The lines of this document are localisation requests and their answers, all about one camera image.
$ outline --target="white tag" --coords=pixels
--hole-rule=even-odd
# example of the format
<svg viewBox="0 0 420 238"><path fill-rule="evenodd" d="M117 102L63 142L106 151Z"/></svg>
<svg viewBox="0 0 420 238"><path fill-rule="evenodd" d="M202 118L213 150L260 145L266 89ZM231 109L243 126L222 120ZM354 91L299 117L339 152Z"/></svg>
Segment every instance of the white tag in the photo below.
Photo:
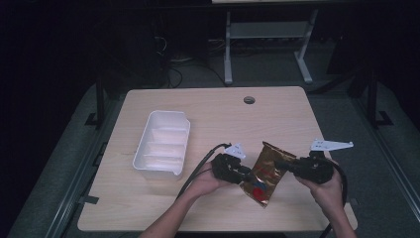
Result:
<svg viewBox="0 0 420 238"><path fill-rule="evenodd" d="M242 150L241 143L238 143L236 145L233 145L233 146L225 149L225 153L230 155L230 156L239 158L241 160L243 160L246 157L246 155L244 153L244 150Z"/></svg>
<svg viewBox="0 0 420 238"><path fill-rule="evenodd" d="M343 142L332 142L332 141L315 141L312 143L311 151L335 151L340 149L351 148L353 142L343 143Z"/></svg>

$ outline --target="snack bag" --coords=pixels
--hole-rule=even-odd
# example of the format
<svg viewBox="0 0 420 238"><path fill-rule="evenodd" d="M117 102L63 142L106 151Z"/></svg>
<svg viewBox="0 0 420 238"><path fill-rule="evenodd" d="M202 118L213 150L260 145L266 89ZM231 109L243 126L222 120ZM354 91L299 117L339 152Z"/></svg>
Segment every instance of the snack bag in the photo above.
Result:
<svg viewBox="0 0 420 238"><path fill-rule="evenodd" d="M250 198L258 202L262 207L266 207L275 187L286 173L284 170L277 170L274 166L274 161L283 160L290 162L295 160L296 156L282 151L267 142L262 142L262 144L262 151L252 169L255 179L244 181L241 183L241 188Z"/></svg>

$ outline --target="table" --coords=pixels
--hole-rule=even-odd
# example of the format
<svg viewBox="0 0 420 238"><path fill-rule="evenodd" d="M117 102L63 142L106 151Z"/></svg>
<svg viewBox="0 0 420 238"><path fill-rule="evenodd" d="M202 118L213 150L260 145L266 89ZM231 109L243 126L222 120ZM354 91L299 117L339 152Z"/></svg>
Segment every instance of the table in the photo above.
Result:
<svg viewBox="0 0 420 238"><path fill-rule="evenodd" d="M247 96L255 103L246 104ZM155 110L183 111L191 123L179 181L146 180L133 168L146 122ZM199 161L221 143L241 143L247 154L243 165L252 167L262 141L306 157L316 138L323 136L300 87L132 90L89 192L99 199L96 204L84 204L78 227L83 231L145 230L173 203ZM348 204L346 212L356 228L357 219ZM197 200L179 230L310 231L323 230L327 224L309 189L287 173L267 208L232 184Z"/></svg>

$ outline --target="white plastic bin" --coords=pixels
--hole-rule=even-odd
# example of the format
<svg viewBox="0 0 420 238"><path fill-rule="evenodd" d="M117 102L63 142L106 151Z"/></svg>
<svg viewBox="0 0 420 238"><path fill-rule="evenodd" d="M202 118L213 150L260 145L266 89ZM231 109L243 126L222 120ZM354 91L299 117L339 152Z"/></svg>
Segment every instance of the white plastic bin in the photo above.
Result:
<svg viewBox="0 0 420 238"><path fill-rule="evenodd" d="M146 179L181 179L189 129L183 112L152 112L133 160L134 168Z"/></svg>

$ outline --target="forearm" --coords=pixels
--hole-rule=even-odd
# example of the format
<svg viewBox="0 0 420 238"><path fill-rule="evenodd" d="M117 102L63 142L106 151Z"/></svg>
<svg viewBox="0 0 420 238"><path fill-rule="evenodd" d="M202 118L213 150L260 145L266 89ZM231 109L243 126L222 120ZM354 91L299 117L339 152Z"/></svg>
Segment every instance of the forearm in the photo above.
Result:
<svg viewBox="0 0 420 238"><path fill-rule="evenodd" d="M338 209L326 214L337 238L356 238L356 233L350 224L344 209Z"/></svg>
<svg viewBox="0 0 420 238"><path fill-rule="evenodd" d="M141 235L141 238L174 237L186 213L199 196L188 190L177 199L173 205Z"/></svg>

